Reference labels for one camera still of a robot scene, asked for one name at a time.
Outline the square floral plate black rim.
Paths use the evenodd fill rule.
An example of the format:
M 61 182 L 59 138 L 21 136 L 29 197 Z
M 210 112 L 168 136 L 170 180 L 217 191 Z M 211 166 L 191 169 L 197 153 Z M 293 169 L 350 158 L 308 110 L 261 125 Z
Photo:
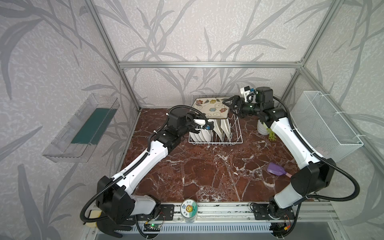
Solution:
M 226 119 L 229 115 L 229 107 L 223 104 L 225 98 L 197 98 L 192 107 L 205 114 L 208 119 Z

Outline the square white plate black rim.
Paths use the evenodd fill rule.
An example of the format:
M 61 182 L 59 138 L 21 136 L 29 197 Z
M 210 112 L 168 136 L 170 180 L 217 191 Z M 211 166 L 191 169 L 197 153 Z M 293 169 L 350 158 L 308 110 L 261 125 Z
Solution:
M 214 125 L 213 131 L 217 134 L 220 141 L 224 140 L 224 131 L 221 128 L 221 120 L 220 119 L 209 119 L 209 122 L 212 122 Z

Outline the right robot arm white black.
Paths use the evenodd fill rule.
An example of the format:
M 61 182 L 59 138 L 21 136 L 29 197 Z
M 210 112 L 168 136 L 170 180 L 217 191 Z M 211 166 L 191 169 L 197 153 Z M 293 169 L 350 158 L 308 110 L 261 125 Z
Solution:
M 299 167 L 299 171 L 291 177 L 289 185 L 270 199 L 266 207 L 270 218 L 281 219 L 287 210 L 307 199 L 347 202 L 360 194 L 360 185 L 354 177 L 339 168 L 333 159 L 323 157 L 305 140 L 295 128 L 289 108 L 274 96 L 271 88 L 259 87 L 251 90 L 246 87 L 245 92 L 248 96 L 235 95 L 224 99 L 223 104 L 240 118 L 258 117 L 282 140 Z M 249 96 L 254 97 L 253 101 L 249 101 Z M 276 102 L 282 104 L 282 107 L 276 107 Z M 354 191 L 340 198 L 317 195 L 317 191 L 330 185 L 334 172 L 349 179 Z

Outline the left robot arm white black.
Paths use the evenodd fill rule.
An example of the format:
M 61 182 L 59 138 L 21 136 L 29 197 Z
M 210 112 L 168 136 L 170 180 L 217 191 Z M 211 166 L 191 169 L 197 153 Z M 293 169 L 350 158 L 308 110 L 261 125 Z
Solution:
M 169 155 L 187 133 L 199 134 L 212 130 L 214 122 L 207 114 L 186 105 L 172 107 L 166 121 L 147 139 L 145 150 L 127 167 L 113 175 L 104 176 L 98 182 L 97 193 L 80 211 L 84 223 L 101 223 L 111 220 L 122 226 L 125 221 L 139 224 L 139 216 L 156 219 L 161 203 L 151 196 L 135 196 L 135 188 L 147 173 Z

